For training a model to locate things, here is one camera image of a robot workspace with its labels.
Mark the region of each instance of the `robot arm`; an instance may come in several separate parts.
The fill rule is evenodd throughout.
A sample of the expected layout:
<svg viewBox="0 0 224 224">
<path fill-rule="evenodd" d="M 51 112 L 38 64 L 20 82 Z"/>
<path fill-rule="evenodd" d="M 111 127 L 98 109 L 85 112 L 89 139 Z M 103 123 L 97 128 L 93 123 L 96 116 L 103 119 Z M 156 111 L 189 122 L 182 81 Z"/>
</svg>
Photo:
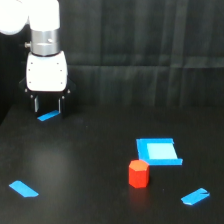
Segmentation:
<svg viewBox="0 0 224 224">
<path fill-rule="evenodd" d="M 28 21 L 28 11 L 22 0 L 0 0 L 0 33 L 19 33 Z"/>
<path fill-rule="evenodd" d="M 71 92 L 64 52 L 60 49 L 60 14 L 57 0 L 0 0 L 0 32 L 14 35 L 29 24 L 31 42 L 27 60 L 25 92 L 36 99 L 37 92 Z"/>
</svg>

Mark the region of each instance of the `red hexagonal block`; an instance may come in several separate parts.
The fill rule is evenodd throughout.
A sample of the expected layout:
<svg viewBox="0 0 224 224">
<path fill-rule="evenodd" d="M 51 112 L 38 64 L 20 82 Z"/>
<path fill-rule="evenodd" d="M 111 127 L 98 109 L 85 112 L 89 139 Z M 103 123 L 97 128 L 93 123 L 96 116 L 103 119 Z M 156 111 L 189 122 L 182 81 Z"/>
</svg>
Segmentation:
<svg viewBox="0 0 224 224">
<path fill-rule="evenodd" d="M 135 188 L 146 187 L 149 183 L 149 164 L 133 160 L 129 165 L 129 184 Z"/>
</svg>

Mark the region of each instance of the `black curtain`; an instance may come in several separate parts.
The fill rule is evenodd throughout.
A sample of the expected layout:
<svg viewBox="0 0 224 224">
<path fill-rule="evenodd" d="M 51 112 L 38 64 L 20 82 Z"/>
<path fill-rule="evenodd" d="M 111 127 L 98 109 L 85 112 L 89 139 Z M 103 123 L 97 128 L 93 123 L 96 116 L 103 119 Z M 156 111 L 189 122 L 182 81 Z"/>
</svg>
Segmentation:
<svg viewBox="0 0 224 224">
<path fill-rule="evenodd" d="M 74 104 L 224 105 L 224 1 L 59 3 L 61 46 L 77 85 Z M 29 41 L 27 29 L 16 41 L 22 55 L 18 45 Z M 21 62 L 20 78 L 26 58 Z"/>
</svg>

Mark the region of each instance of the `blue tape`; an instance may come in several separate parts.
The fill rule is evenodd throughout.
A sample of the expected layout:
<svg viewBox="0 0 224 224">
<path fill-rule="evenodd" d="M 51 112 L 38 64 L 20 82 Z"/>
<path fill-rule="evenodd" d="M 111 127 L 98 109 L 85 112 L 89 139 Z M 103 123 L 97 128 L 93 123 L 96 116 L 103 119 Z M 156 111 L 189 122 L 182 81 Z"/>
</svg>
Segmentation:
<svg viewBox="0 0 224 224">
<path fill-rule="evenodd" d="M 149 150 L 147 144 L 157 144 L 157 143 L 165 143 L 165 144 L 173 144 L 172 138 L 166 139 L 137 139 L 137 149 L 138 149 L 138 157 L 140 160 L 145 161 L 151 166 L 178 166 L 182 165 L 183 159 L 175 159 L 175 158 L 164 158 L 164 159 L 150 159 Z"/>
<path fill-rule="evenodd" d="M 208 196 L 210 196 L 210 193 L 205 189 L 200 188 L 197 191 L 181 198 L 181 200 L 186 205 L 194 205 L 195 203 L 207 198 Z"/>
<path fill-rule="evenodd" d="M 57 116 L 58 114 L 59 114 L 59 112 L 57 110 L 55 110 L 55 111 L 52 111 L 52 112 L 50 112 L 48 114 L 45 114 L 45 115 L 42 115 L 42 116 L 38 117 L 38 120 L 45 121 L 45 120 L 47 120 L 49 118 Z"/>
<path fill-rule="evenodd" d="M 15 181 L 12 184 L 9 185 L 14 191 L 18 192 L 21 194 L 23 197 L 36 197 L 39 194 L 32 190 L 30 187 L 26 186 L 24 183 L 21 181 Z"/>
</svg>

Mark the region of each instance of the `red cube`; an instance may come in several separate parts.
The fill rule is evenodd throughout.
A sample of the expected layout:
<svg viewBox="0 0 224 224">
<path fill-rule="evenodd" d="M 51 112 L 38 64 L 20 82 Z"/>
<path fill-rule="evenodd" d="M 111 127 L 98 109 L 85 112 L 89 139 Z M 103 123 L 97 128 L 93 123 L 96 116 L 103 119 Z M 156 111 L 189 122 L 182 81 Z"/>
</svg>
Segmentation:
<svg viewBox="0 0 224 224">
<path fill-rule="evenodd" d="M 133 160 L 129 165 L 129 184 L 144 188 L 149 183 L 149 164 L 143 160 Z"/>
</svg>

